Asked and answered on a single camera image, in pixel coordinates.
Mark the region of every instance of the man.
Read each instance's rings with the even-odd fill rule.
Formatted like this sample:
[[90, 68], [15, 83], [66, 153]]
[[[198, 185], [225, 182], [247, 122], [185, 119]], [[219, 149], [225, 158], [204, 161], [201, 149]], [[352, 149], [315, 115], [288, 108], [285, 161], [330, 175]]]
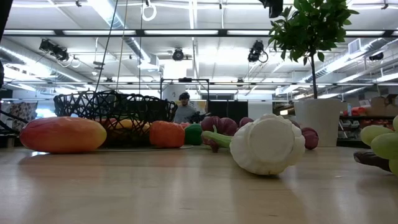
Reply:
[[190, 118], [196, 113], [196, 110], [188, 104], [189, 98], [190, 95], [187, 92], [180, 95], [181, 106], [175, 112], [174, 123], [189, 122]]

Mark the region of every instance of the wooden table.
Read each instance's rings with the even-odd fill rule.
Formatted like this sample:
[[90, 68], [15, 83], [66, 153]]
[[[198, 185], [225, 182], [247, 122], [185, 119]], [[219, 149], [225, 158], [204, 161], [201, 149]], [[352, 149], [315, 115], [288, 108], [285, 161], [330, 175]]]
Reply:
[[307, 151], [270, 178], [227, 151], [0, 151], [0, 223], [398, 223], [398, 177], [353, 152]]

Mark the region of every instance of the white planter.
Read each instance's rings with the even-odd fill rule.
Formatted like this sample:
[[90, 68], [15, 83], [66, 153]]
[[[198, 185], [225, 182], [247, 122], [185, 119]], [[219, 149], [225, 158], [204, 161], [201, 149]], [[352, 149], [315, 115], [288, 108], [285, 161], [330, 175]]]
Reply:
[[319, 136], [318, 147], [336, 147], [340, 111], [344, 103], [338, 99], [304, 100], [294, 103], [301, 128], [313, 128]]

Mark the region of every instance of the ceiling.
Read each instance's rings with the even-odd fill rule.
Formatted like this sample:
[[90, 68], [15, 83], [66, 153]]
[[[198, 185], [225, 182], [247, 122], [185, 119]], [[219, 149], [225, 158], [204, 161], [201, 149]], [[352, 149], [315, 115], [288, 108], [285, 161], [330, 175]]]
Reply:
[[[109, 29], [104, 19], [95, 11], [87, 1], [80, 1], [82, 7], [74, 5], [71, 0], [14, 0], [14, 6], [11, 9], [7, 29]], [[117, 12], [121, 18], [126, 15], [126, 3], [133, 4], [127, 7], [126, 27], [129, 29], [191, 29], [190, 10], [188, 0], [167, 0], [151, 1], [157, 5], [157, 14], [151, 21], [143, 21], [141, 17], [141, 6], [137, 6], [141, 1], [119, 1]], [[219, 0], [198, 0], [197, 16], [193, 19], [194, 29], [270, 29], [270, 19], [268, 18], [268, 9], [264, 9], [257, 0], [223, 0], [224, 9], [218, 8]], [[285, 4], [292, 4], [293, 1], [285, 0]], [[388, 1], [391, 7], [386, 10], [366, 9], [382, 6], [384, 1], [375, 0], [353, 0], [352, 8], [360, 12], [359, 15], [353, 15], [350, 18], [352, 25], [347, 29], [396, 29], [398, 28], [397, 13], [398, 10], [393, 7], [398, 6], [398, 1]], [[69, 4], [67, 7], [55, 7], [52, 5]], [[152, 12], [146, 9], [147, 17]], [[40, 37], [6, 37], [39, 55], [43, 52], [39, 50], [42, 40]], [[66, 47], [70, 55], [74, 55], [81, 62], [80, 66], [74, 61], [68, 69], [77, 72], [91, 80], [97, 80], [94, 76], [93, 61], [102, 61], [107, 38], [98, 39], [98, 53], [96, 52], [96, 39], [92, 37], [51, 37], [53, 43]], [[295, 75], [300, 77], [310, 72], [310, 65], [303, 65], [282, 61], [280, 53], [267, 49], [269, 60], [267, 63], [250, 64], [247, 57], [249, 48], [256, 40], [262, 40], [265, 44], [268, 38], [256, 37], [196, 37], [192, 41], [191, 37], [145, 37], [136, 38], [137, 42], [149, 54], [157, 55], [160, 59], [160, 65], [163, 66], [171, 61], [170, 53], [176, 47], [183, 49], [187, 55], [193, 55], [193, 45], [195, 44], [196, 60], [198, 74], [200, 78], [210, 78], [219, 82], [236, 81], [237, 78], [245, 78], [250, 82], [275, 81], [275, 82], [297, 82]], [[348, 43], [354, 39], [346, 39], [346, 43], [338, 44], [338, 48], [331, 52], [325, 52], [325, 60], [333, 60], [340, 53], [348, 49]], [[148, 72], [138, 69], [137, 57], [131, 52], [131, 49], [124, 44], [118, 37], [109, 39], [108, 54], [105, 57], [105, 66], [103, 78], [112, 77], [114, 80], [119, 74], [120, 77], [131, 77], [135, 79], [139, 75], [150, 76], [143, 77], [143, 80], [150, 82], [159, 80], [158, 72]], [[45, 58], [55, 60], [49, 55]], [[346, 67], [343, 67], [336, 73], [342, 73], [344, 77], [352, 75], [360, 70], [364, 70], [364, 60], [358, 60]], [[323, 65], [316, 61], [317, 68]], [[122, 86], [121, 88], [135, 88], [136, 86]], [[264, 86], [259, 89], [275, 89], [276, 86]]]

